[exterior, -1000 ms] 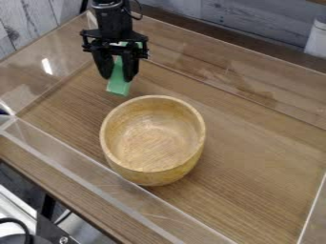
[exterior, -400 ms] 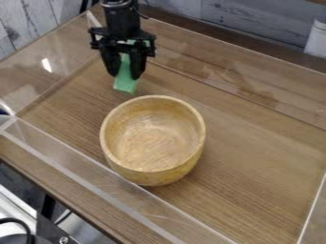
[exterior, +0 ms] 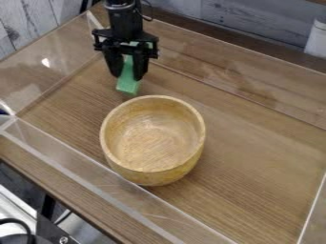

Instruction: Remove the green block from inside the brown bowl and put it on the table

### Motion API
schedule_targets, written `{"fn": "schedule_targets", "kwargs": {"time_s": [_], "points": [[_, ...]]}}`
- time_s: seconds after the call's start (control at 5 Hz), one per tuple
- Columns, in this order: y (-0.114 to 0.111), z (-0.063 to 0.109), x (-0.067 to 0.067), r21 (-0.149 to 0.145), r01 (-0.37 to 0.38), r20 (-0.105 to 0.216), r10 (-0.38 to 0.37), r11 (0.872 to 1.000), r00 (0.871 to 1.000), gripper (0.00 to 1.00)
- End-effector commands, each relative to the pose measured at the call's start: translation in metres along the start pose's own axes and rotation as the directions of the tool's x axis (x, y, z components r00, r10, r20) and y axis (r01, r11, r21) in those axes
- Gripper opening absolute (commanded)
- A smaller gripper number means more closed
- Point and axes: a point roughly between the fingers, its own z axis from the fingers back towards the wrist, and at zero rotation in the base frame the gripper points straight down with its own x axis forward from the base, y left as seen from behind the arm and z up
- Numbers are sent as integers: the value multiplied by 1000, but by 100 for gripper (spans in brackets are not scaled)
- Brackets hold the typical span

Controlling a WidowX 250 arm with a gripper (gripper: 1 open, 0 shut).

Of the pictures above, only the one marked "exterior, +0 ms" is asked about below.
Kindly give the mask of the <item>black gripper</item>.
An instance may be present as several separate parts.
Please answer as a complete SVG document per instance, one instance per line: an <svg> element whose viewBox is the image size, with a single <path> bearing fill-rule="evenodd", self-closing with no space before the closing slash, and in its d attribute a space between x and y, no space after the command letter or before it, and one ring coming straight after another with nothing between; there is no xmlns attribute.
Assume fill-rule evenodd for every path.
<svg viewBox="0 0 326 244"><path fill-rule="evenodd" d="M122 54L130 54L132 48L126 43L141 45L144 53L134 52L132 55L133 79L140 81L148 72L149 58L156 58L158 54L158 38L142 29L142 21L149 21L149 18L142 15L140 3L104 3L102 7L108 13L109 28L92 30L94 50L101 51L104 42L108 42ZM110 74L118 77L122 73L122 55L113 50L106 50L102 55Z"/></svg>

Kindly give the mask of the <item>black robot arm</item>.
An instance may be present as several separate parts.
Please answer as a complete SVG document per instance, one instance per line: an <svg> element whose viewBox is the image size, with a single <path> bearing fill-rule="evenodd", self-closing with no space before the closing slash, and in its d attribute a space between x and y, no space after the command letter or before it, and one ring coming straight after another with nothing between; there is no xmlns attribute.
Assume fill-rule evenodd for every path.
<svg viewBox="0 0 326 244"><path fill-rule="evenodd" d="M104 0L109 27L93 29L93 47L104 55L109 72L122 74L122 57L132 59L132 78L138 81L148 72L149 60L156 59L158 38L144 31L142 21L149 21L141 12L141 0Z"/></svg>

